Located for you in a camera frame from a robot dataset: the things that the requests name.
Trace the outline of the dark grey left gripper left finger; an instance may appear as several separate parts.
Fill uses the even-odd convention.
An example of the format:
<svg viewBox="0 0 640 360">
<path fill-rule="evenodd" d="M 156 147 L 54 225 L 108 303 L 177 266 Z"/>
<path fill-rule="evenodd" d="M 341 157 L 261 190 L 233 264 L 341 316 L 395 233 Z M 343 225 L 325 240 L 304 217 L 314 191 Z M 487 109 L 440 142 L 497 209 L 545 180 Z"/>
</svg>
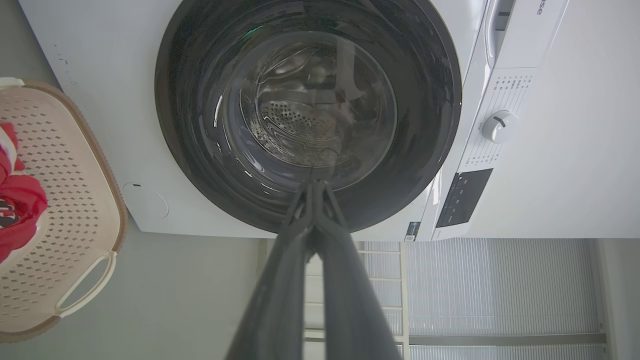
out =
<svg viewBox="0 0 640 360">
<path fill-rule="evenodd" d="M 311 183 L 291 202 L 226 354 L 227 360 L 300 360 L 304 289 L 312 228 Z"/>
</svg>

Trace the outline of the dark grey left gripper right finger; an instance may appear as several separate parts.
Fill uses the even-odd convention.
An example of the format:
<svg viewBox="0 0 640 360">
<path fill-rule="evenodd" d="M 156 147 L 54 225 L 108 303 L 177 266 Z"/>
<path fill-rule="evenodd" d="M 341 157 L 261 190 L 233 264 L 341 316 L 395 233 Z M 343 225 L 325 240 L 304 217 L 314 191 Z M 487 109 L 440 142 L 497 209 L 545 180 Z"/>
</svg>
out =
<svg viewBox="0 0 640 360">
<path fill-rule="evenodd" d="M 382 307 L 329 185 L 313 182 L 313 248 L 322 260 L 328 360 L 399 360 Z"/>
</svg>

